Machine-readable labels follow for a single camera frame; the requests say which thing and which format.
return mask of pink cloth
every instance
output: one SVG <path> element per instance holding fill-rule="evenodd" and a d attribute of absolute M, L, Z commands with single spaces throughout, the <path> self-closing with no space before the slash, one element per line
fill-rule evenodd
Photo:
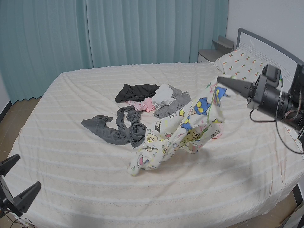
<path fill-rule="evenodd" d="M 150 112 L 155 110 L 155 106 L 152 103 L 152 98 L 148 97 L 145 98 L 144 101 L 139 102 L 139 101 L 128 101 L 128 104 L 133 105 L 135 110 L 137 111 L 146 111 L 146 112 Z"/>

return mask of gray nightstand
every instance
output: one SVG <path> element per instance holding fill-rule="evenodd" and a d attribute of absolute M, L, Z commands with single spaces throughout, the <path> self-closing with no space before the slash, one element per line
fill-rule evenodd
<path fill-rule="evenodd" d="M 213 40 L 216 49 L 199 49 L 199 57 L 197 62 L 214 62 L 219 57 L 232 52 L 234 42 L 223 36 L 218 36 L 218 40 Z"/>

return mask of pillowcase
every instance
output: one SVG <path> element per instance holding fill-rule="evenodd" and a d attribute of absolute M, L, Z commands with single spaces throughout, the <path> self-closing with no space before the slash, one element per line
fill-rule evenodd
<path fill-rule="evenodd" d="M 267 63 L 248 51 L 236 49 L 220 57 L 213 64 L 224 74 L 234 75 L 237 79 L 255 82 Z"/>

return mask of cartoon print shirt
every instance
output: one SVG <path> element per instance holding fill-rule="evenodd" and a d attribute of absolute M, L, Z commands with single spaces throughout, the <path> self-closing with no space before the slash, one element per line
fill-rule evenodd
<path fill-rule="evenodd" d="M 192 102 L 148 126 L 144 142 L 129 163 L 128 172 L 135 176 L 140 169 L 156 169 L 180 149 L 197 153 L 208 140 L 221 134 L 224 121 L 221 98 L 231 95 L 235 93 L 214 78 Z"/>

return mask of curtain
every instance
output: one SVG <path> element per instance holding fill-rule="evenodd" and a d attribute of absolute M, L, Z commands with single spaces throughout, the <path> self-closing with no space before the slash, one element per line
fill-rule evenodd
<path fill-rule="evenodd" d="M 94 67 L 196 62 L 226 35 L 228 0 L 87 0 Z"/>
<path fill-rule="evenodd" d="M 0 70 L 14 103 L 65 71 L 195 62 L 227 15 L 228 0 L 0 0 Z"/>
<path fill-rule="evenodd" d="M 92 68 L 86 0 L 0 0 L 0 69 L 11 102 Z"/>

